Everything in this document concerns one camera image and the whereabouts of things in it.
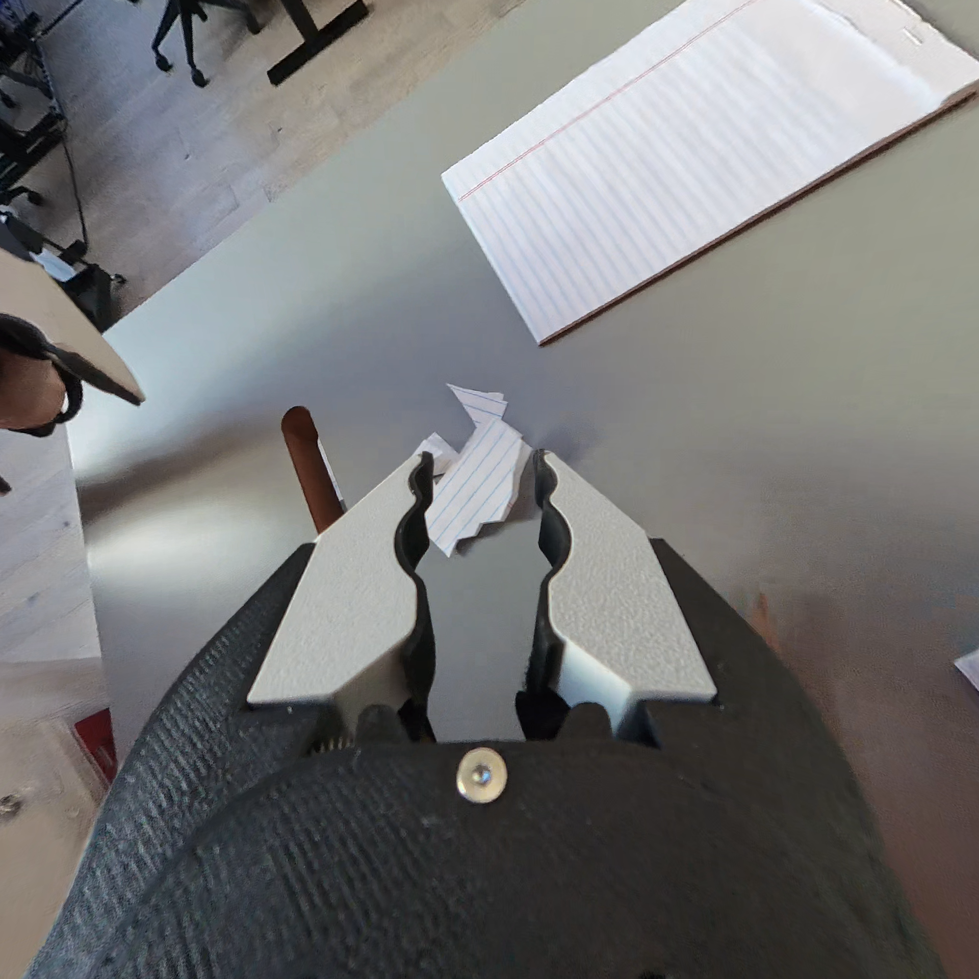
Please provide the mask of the narrow lined paper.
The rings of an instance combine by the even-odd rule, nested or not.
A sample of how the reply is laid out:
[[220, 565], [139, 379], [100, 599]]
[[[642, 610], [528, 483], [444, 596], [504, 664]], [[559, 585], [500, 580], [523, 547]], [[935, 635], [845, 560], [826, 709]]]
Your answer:
[[436, 481], [450, 471], [459, 459], [459, 453], [438, 433], [428, 435], [414, 453], [429, 453], [432, 456], [433, 479]]

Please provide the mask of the small triangular paper scrap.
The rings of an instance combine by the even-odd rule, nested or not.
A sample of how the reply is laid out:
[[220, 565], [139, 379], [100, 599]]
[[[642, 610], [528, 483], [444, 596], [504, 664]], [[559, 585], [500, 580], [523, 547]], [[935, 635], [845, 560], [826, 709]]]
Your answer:
[[486, 393], [447, 384], [477, 429], [503, 419], [508, 401], [502, 393]]

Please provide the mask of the black office chair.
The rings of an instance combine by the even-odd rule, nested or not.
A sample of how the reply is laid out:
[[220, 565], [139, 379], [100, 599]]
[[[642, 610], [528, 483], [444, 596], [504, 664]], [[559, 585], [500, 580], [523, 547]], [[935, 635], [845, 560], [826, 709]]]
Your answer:
[[173, 27], [179, 24], [191, 80], [196, 87], [201, 89], [208, 86], [209, 80], [196, 63], [194, 21], [198, 19], [201, 22], [207, 22], [209, 8], [236, 13], [243, 19], [246, 29], [251, 35], [258, 35], [263, 31], [263, 25], [249, 4], [244, 1], [167, 1], [164, 14], [151, 43], [154, 64], [163, 73], [170, 73], [173, 70], [173, 62], [163, 54], [161, 46]]

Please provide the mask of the grey desk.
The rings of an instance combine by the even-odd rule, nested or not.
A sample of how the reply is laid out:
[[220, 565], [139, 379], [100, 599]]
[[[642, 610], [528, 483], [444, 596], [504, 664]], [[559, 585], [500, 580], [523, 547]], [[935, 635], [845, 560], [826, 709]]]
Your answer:
[[71, 427], [123, 759], [312, 521], [311, 410], [349, 505], [447, 383], [499, 391], [778, 649], [875, 809], [949, 977], [977, 977], [977, 100], [538, 347], [442, 174], [669, 2], [530, 2], [110, 332], [147, 400]]

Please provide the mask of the person's left hand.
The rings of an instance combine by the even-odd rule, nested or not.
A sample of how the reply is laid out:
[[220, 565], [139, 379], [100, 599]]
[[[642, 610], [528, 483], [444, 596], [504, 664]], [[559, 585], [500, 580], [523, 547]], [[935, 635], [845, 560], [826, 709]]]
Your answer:
[[1, 350], [1, 429], [25, 431], [53, 423], [67, 402], [67, 389], [46, 360]]

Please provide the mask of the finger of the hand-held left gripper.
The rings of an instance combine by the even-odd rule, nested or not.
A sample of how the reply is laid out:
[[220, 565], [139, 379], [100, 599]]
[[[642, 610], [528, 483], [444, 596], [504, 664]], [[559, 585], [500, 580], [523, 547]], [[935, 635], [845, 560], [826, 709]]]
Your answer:
[[82, 385], [133, 405], [145, 400], [123, 359], [47, 271], [29, 257], [2, 250], [1, 316], [36, 328], [54, 359]]

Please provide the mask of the torn lined paper piece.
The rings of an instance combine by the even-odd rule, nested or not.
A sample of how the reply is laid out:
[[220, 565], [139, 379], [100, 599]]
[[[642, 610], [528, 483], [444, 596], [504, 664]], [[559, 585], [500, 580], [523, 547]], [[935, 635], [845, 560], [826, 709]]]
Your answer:
[[531, 447], [503, 419], [479, 424], [434, 487], [425, 517], [432, 545], [449, 557], [514, 506]]

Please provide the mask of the black wheeled rack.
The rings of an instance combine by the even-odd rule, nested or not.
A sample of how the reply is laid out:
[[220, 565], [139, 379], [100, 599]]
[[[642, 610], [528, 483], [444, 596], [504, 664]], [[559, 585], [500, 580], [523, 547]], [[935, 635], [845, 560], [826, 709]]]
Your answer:
[[[29, 251], [31, 259], [55, 279], [100, 333], [118, 320], [117, 297], [127, 281], [95, 263], [84, 213], [80, 180], [68, 146], [68, 119], [55, 88], [43, 40], [59, 23], [44, 24], [28, 2], [2, 2], [1, 14], [1, 202], [2, 221]], [[18, 216], [18, 207], [41, 208], [44, 195], [31, 186], [31, 174], [62, 158], [78, 234], [59, 243]]]

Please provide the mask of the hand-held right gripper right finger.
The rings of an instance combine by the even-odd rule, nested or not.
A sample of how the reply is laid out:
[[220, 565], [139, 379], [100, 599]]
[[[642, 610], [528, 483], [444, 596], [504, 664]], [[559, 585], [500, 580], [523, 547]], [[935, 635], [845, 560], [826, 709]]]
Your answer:
[[647, 532], [554, 452], [534, 453], [533, 474], [549, 569], [516, 695], [525, 738], [556, 737], [584, 704], [630, 739], [648, 701], [712, 702], [716, 683]]

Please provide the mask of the lined paper pad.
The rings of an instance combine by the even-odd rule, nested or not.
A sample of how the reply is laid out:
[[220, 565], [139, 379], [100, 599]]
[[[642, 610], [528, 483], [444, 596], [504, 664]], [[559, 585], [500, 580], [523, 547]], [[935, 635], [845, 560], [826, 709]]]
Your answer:
[[902, 2], [684, 2], [442, 175], [538, 345], [977, 95]]

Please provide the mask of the white table black legs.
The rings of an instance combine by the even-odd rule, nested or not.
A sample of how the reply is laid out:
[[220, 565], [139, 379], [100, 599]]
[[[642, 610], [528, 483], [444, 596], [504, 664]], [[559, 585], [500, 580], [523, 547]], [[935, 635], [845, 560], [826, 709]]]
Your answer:
[[303, 1], [281, 1], [287, 17], [300, 33], [301, 43], [281, 61], [267, 70], [271, 85], [277, 87], [295, 75], [317, 55], [335, 44], [349, 31], [369, 17], [370, 10], [364, 1], [351, 1], [319, 28], [312, 13]]

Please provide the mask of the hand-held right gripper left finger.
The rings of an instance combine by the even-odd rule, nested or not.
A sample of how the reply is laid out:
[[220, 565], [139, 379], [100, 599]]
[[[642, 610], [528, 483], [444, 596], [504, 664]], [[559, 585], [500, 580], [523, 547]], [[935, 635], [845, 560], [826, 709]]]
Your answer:
[[434, 459], [418, 452], [319, 534], [249, 691], [252, 708], [325, 705], [347, 730], [374, 705], [432, 734], [434, 629], [418, 565]]

